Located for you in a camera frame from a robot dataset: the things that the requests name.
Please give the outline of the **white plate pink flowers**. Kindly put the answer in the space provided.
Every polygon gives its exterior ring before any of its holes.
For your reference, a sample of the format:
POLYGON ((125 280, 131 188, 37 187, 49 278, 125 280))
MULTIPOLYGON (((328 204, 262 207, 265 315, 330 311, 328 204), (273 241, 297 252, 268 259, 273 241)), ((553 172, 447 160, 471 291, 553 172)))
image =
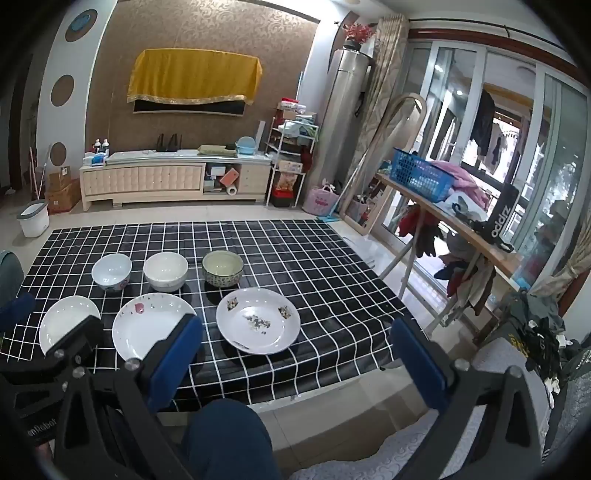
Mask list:
POLYGON ((152 292, 127 302, 112 325, 112 342, 124 360, 142 360, 157 341, 165 339, 180 320, 194 309, 183 299, 152 292))

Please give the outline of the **white bowl red emblem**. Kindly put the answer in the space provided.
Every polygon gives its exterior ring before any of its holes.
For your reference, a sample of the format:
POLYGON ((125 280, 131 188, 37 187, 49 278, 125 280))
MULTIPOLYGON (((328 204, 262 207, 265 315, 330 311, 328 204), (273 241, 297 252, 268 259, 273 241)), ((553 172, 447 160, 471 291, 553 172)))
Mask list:
POLYGON ((92 267, 92 280, 106 293, 122 291, 128 284, 132 262, 127 255, 113 253, 103 256, 92 267))

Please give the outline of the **large white bowl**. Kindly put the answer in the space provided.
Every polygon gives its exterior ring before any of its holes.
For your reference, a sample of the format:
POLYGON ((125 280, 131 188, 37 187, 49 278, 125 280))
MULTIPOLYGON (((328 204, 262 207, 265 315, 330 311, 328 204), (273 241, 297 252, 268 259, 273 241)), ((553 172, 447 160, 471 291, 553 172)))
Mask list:
POLYGON ((175 252, 150 256, 143 265, 143 274, 153 290, 172 293, 181 289, 188 273, 188 262, 175 252))

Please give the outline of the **white plate cartoon print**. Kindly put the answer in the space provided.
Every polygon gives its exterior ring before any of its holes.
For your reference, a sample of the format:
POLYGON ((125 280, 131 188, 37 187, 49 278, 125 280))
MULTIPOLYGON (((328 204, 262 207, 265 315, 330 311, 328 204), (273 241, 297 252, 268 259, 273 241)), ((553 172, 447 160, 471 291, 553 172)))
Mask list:
POLYGON ((301 316, 287 297, 270 289, 232 291, 216 308, 216 325, 236 349, 252 355, 283 352, 301 332, 301 316))

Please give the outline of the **patterned bowl cream inside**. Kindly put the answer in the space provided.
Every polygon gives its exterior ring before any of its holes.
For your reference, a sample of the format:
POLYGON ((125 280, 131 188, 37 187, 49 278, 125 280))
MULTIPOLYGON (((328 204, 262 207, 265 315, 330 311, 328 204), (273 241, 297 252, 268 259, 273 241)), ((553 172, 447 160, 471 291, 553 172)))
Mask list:
POLYGON ((235 286, 242 278, 243 268, 245 268, 242 257, 228 250, 207 253, 201 265, 205 281, 221 289, 235 286))

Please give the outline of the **person's blue trouser knee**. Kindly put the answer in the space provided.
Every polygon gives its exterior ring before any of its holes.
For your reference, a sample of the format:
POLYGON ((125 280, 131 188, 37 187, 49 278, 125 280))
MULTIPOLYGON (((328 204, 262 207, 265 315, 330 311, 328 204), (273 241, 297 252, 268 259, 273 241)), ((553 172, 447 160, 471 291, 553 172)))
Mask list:
POLYGON ((210 402, 193 415, 180 451, 195 479, 280 479, 273 442, 249 406, 210 402))

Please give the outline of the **cardboard boxes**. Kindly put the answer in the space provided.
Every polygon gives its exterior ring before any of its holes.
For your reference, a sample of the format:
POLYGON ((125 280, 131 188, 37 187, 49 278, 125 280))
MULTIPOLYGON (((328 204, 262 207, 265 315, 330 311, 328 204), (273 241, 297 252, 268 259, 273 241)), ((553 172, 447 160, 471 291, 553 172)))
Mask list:
POLYGON ((45 198, 49 214, 69 212, 81 199, 79 179, 70 174, 50 173, 45 198))

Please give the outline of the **black adidas bag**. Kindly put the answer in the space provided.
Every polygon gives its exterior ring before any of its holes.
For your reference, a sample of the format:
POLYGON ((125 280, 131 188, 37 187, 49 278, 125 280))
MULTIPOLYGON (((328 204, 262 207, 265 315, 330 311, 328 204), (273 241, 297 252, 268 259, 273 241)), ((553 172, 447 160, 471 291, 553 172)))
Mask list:
POLYGON ((502 239, 502 233, 518 197, 519 190, 514 185, 505 183, 489 218, 486 221, 474 221, 472 226, 473 230, 485 241, 506 252, 512 252, 513 247, 502 239))

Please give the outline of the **light blue plastic basin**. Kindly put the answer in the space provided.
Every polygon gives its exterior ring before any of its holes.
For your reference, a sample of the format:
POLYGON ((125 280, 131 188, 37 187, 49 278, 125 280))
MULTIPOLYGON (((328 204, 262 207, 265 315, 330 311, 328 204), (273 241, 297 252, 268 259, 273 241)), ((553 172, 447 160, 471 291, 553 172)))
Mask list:
POLYGON ((254 155, 257 151, 256 140, 249 136, 242 136, 235 141, 235 150, 238 155, 254 155))

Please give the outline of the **pink bag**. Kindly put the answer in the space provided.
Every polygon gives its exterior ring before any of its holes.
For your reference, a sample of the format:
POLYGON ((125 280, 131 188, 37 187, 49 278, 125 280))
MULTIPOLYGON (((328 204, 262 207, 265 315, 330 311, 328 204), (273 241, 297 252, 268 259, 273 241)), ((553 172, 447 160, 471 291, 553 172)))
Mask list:
POLYGON ((314 188, 308 192, 308 196, 304 200, 303 210, 305 213, 318 217, 329 215, 338 199, 339 195, 335 193, 335 186, 332 184, 314 188))

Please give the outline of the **pink clothes pile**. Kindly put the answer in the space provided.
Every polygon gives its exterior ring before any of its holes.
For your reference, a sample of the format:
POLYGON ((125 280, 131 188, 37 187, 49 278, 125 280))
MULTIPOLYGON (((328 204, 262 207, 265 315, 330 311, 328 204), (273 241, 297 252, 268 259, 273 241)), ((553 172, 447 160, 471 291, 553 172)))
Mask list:
POLYGON ((467 194, 481 208, 486 209, 488 207, 489 197, 467 170, 446 161, 431 161, 431 164, 454 177, 453 188, 455 190, 467 194))

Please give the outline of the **blue plastic basket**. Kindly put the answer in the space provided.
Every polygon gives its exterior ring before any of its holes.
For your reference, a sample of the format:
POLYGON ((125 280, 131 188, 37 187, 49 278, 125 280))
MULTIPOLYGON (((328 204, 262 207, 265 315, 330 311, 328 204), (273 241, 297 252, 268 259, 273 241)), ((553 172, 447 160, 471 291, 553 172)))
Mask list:
POLYGON ((394 149, 390 178, 433 203, 446 200, 455 177, 417 155, 394 149))

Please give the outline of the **white metal shelf rack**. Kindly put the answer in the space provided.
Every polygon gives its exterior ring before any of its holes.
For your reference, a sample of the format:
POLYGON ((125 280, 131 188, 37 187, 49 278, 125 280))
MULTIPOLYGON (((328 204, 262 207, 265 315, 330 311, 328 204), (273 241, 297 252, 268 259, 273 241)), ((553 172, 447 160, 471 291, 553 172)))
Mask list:
POLYGON ((271 162, 266 205, 297 206, 318 137, 320 126, 315 123, 315 113, 308 113, 296 99, 281 98, 264 143, 264 154, 271 162))

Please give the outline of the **silver standing air conditioner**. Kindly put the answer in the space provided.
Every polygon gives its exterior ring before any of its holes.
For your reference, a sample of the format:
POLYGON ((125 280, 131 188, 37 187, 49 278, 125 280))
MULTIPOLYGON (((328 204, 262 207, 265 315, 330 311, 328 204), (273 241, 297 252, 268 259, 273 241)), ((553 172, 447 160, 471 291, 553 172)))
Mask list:
POLYGON ((325 90, 321 115, 318 118, 320 131, 315 143, 310 171, 305 175, 305 192, 318 187, 322 181, 342 178, 342 158, 353 147, 353 119, 363 108, 365 92, 373 59, 351 48, 335 51, 329 67, 329 83, 325 90))

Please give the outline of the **beige curtain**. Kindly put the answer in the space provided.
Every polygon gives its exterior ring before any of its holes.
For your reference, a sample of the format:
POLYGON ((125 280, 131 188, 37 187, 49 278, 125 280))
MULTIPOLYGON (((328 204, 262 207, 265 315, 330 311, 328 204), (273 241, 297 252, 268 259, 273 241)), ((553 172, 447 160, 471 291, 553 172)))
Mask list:
POLYGON ((362 110, 361 131, 346 179, 353 175, 353 170, 370 146, 386 112, 394 91, 394 84, 401 71, 409 29, 409 20, 403 14, 383 17, 378 22, 373 52, 374 67, 370 74, 369 90, 362 110))

